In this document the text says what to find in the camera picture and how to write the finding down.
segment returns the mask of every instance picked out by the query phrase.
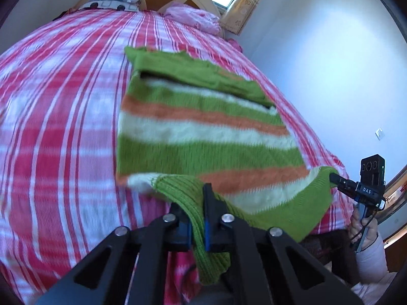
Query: pink and white plaid bedspread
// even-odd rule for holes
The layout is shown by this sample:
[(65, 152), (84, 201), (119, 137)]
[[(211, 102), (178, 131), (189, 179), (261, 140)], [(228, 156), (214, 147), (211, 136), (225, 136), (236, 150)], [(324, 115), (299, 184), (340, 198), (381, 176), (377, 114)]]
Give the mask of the pink and white plaid bedspread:
[[(83, 10), (47, 24), (0, 57), (0, 260), (17, 295), (32, 303), (115, 227), (146, 226), (168, 205), (115, 184), (119, 106), (130, 78), (124, 47), (187, 51), (246, 79), (276, 103), (309, 167), (344, 166), (297, 110), (243, 54), (224, 40), (154, 12)], [(333, 191), (315, 228), (344, 228), (352, 213)], [(171, 254), (165, 304), (192, 254)], [(197, 286), (190, 274), (187, 297)]]

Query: yellow curtain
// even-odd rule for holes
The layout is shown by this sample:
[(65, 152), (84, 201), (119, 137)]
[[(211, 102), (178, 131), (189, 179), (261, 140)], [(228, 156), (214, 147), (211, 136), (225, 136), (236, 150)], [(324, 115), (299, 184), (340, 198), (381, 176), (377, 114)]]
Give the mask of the yellow curtain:
[(221, 26), (234, 34), (240, 34), (258, 1), (234, 0), (222, 15), (220, 19)]

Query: wall socket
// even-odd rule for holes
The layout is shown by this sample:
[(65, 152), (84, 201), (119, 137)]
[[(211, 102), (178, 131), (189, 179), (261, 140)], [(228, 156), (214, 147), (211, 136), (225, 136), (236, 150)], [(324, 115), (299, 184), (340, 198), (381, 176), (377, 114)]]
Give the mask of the wall socket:
[(375, 132), (378, 140), (380, 141), (383, 137), (384, 137), (384, 133), (383, 130), (381, 128), (379, 128), (376, 132)]

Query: silver screw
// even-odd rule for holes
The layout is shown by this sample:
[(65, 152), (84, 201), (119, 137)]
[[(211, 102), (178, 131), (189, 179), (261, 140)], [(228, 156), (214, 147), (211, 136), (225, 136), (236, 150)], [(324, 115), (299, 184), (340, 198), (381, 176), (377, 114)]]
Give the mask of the silver screw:
[(117, 227), (117, 228), (114, 230), (114, 233), (116, 234), (116, 236), (123, 236), (123, 235), (126, 235), (126, 234), (127, 234), (127, 228), (124, 227), (124, 226)]
[(222, 216), (222, 221), (223, 222), (233, 222), (235, 219), (235, 216), (230, 213), (226, 213)]
[(279, 237), (282, 235), (282, 229), (278, 227), (272, 227), (269, 231), (270, 235), (273, 237)]
[(164, 222), (173, 222), (176, 219), (176, 215), (172, 213), (168, 213), (162, 217)]

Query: wall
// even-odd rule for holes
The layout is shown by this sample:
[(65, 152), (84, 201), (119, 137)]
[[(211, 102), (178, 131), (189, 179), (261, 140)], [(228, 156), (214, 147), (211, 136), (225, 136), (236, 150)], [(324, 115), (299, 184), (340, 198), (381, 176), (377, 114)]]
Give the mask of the wall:
[(246, 54), (351, 178), (378, 153), (390, 181), (407, 163), (407, 44), (393, 19), (379, 0), (284, 0), (270, 20), (270, 1), (260, 1), (238, 38)]
[(0, 54), (79, 0), (19, 0), (0, 28)]

